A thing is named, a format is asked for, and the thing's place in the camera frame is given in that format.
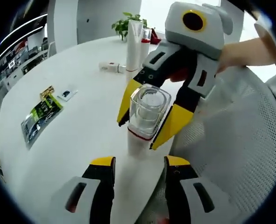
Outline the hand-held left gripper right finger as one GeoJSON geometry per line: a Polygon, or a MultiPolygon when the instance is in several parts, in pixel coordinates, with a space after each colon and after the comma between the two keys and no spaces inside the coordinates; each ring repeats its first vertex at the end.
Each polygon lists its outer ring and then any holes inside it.
{"type": "Polygon", "coordinates": [[[239,214],[229,195],[187,160],[164,157],[165,198],[170,224],[232,224],[239,214]]]}

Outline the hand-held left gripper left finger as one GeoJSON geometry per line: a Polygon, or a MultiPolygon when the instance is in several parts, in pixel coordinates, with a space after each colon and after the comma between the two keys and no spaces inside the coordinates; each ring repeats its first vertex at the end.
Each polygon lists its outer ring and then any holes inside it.
{"type": "Polygon", "coordinates": [[[82,176],[64,183],[51,197],[51,224],[109,224],[116,157],[91,161],[82,176]]]}

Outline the person's right hand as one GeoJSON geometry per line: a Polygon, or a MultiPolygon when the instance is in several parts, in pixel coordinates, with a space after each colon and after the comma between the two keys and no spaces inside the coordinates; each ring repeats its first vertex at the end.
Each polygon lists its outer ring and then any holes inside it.
{"type": "Polygon", "coordinates": [[[182,68],[172,73],[169,77],[172,82],[184,81],[189,76],[188,68],[182,68]]]}

